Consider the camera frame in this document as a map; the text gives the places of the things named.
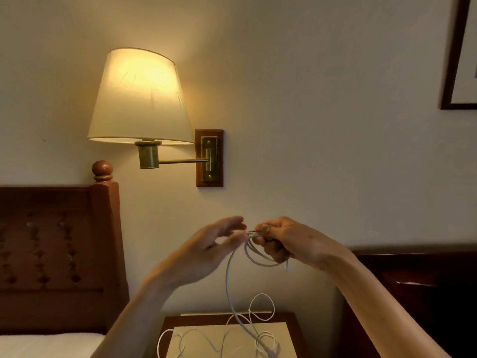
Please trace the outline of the person's right hand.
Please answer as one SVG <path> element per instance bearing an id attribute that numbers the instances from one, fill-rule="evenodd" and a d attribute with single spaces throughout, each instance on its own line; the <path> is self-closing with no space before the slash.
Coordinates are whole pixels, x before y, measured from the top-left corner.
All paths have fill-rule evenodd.
<path id="1" fill-rule="evenodd" d="M 256 232 L 258 237 L 253 238 L 254 243 L 261 246 L 275 262 L 283 263 L 295 258 L 317 270 L 325 270 L 338 261 L 355 258 L 348 248 L 318 230 L 289 217 L 277 219 L 289 219 L 289 226 L 282 235 L 260 235 Z"/>

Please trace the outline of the person's left hand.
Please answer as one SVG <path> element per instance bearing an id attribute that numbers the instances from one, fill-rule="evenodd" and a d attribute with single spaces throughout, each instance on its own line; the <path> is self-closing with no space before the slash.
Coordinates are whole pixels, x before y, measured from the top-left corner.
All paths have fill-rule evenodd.
<path id="1" fill-rule="evenodd" d="M 154 268 L 154 274 L 163 270 L 170 272 L 176 288 L 179 288 L 198 282 L 213 273 L 222 261 L 238 248 L 232 253 L 214 253 L 209 248 L 209 226 L 210 224 L 199 229 L 160 262 Z"/>

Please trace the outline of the person's left forearm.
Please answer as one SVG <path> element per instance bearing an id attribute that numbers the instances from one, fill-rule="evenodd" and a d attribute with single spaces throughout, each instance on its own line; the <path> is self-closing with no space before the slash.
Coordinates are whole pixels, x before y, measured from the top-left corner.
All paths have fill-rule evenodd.
<path id="1" fill-rule="evenodd" d="M 161 310 L 175 289 L 168 271 L 148 277 L 91 358 L 142 358 Z"/>

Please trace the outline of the person's right forearm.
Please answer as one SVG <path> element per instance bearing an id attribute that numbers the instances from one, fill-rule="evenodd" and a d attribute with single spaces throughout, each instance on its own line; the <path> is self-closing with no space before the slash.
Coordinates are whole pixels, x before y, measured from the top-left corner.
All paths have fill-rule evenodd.
<path id="1" fill-rule="evenodd" d="M 323 261 L 381 358 L 451 358 L 349 250 Z"/>

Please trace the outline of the wooden lamp mounting plate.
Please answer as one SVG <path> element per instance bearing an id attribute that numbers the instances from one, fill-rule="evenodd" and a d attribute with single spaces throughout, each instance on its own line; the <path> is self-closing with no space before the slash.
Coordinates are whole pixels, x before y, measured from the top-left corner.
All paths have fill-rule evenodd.
<path id="1" fill-rule="evenodd" d="M 224 131 L 215 129 L 195 130 L 196 187 L 224 186 Z"/>

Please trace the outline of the wooden nightstand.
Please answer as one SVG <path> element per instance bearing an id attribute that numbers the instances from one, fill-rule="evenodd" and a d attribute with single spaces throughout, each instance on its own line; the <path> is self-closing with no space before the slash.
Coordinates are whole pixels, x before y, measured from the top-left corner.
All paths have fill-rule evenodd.
<path id="1" fill-rule="evenodd" d="M 312 358 L 295 313 L 252 317 L 263 342 L 278 358 Z M 167 316 L 147 358 L 267 358 L 231 313 Z"/>

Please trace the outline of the cream paper mat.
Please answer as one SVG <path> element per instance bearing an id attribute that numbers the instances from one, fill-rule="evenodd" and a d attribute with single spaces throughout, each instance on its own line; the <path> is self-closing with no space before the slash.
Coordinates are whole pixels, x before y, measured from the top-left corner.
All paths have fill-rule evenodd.
<path id="1" fill-rule="evenodd" d="M 278 358 L 299 358 L 287 324 L 260 323 L 254 328 Z M 154 358 L 269 358 L 240 325 L 198 325 L 169 328 L 160 337 Z"/>

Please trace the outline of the dark wooden headboard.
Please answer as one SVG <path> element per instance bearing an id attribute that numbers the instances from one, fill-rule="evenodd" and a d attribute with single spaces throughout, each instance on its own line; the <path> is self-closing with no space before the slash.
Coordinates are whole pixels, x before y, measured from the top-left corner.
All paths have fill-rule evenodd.
<path id="1" fill-rule="evenodd" d="M 450 356 L 477 358 L 477 244 L 354 254 Z"/>

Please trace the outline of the dark framed picture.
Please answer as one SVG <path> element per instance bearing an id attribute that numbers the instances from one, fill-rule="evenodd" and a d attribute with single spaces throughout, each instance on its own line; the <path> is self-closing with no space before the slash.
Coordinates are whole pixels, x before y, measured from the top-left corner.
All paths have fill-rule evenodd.
<path id="1" fill-rule="evenodd" d="M 457 0 L 441 110 L 477 110 L 477 0 Z"/>

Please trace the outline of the wall lamp with cream shade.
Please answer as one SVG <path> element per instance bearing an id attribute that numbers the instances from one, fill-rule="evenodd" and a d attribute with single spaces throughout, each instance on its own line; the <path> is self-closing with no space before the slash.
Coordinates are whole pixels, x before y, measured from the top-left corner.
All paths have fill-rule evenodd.
<path id="1" fill-rule="evenodd" d="M 210 162 L 159 160 L 159 146 L 194 144 L 194 137 L 176 65 L 144 49 L 117 48 L 107 55 L 87 138 L 135 145 L 141 169 Z"/>

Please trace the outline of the wooden headboard with knob post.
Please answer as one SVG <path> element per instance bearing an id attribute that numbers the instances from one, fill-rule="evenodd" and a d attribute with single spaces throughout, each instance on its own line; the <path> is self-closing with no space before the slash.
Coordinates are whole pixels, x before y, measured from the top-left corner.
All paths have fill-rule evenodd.
<path id="1" fill-rule="evenodd" d="M 88 186 L 0 186 L 0 336 L 106 334 L 129 302 L 120 191 L 107 161 Z"/>

